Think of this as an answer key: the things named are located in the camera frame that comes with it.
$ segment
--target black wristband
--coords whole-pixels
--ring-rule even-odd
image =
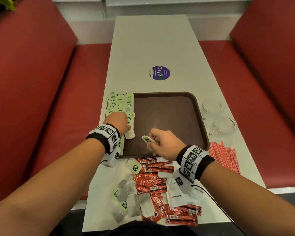
[[[118,134],[118,137],[120,137],[120,133],[119,133],[118,129],[114,127],[114,125],[109,124],[109,123],[105,123],[105,124],[106,124],[106,125],[110,125],[110,126],[112,126],[114,129],[116,129],[117,134]],[[103,144],[103,146],[104,146],[104,148],[105,148],[105,154],[106,154],[106,153],[109,153],[110,144],[109,144],[109,142],[108,142],[108,138],[106,138],[106,137],[103,136],[102,134],[99,134],[99,133],[96,133],[96,132],[91,133],[91,134],[89,134],[89,135],[86,137],[86,139],[89,139],[89,138],[94,138],[94,139],[99,140],[99,141]]]
[[[176,161],[178,162],[179,165],[181,165],[182,158],[185,154],[185,152],[191,147],[192,145],[185,146],[178,154]],[[214,162],[214,158],[212,158],[210,155],[206,155],[205,157],[202,158],[200,161],[197,171],[195,173],[195,179],[200,180],[202,173],[204,170],[207,168],[209,164]]]

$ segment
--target person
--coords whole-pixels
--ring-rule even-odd
[[[130,130],[125,113],[112,113],[103,123],[113,125],[121,136]],[[149,135],[158,142],[150,143],[153,155],[167,160],[176,160],[186,146],[170,131],[152,129]],[[2,200],[0,235],[49,235],[88,188],[104,154],[103,144],[88,138]],[[199,180],[248,235],[295,235],[295,206],[267,189],[214,161]],[[129,224],[106,234],[179,235],[175,227]]]

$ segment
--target dark floor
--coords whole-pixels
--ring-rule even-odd
[[[279,194],[280,197],[287,200],[295,206],[295,193]],[[72,210],[52,232],[51,236],[80,236],[85,210]],[[201,224],[191,227],[199,236],[243,236],[239,229],[233,223],[213,223]]]

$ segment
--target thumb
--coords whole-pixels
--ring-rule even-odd
[[[152,143],[152,142],[149,142],[148,143],[148,146],[150,148],[152,148],[153,152],[156,152],[158,155],[159,155],[159,152],[161,151],[161,146],[159,146],[158,144],[156,143]]]

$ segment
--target hand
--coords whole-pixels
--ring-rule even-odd
[[[120,136],[123,136],[127,131],[131,129],[131,126],[127,125],[127,115],[123,112],[111,113],[105,118],[103,123],[112,124],[115,128],[118,129]]]
[[[179,138],[177,138],[171,131],[162,131],[153,128],[149,133],[150,138],[159,143],[149,143],[148,146],[152,148],[153,155],[156,154],[166,160],[176,160],[177,155],[186,146]]]

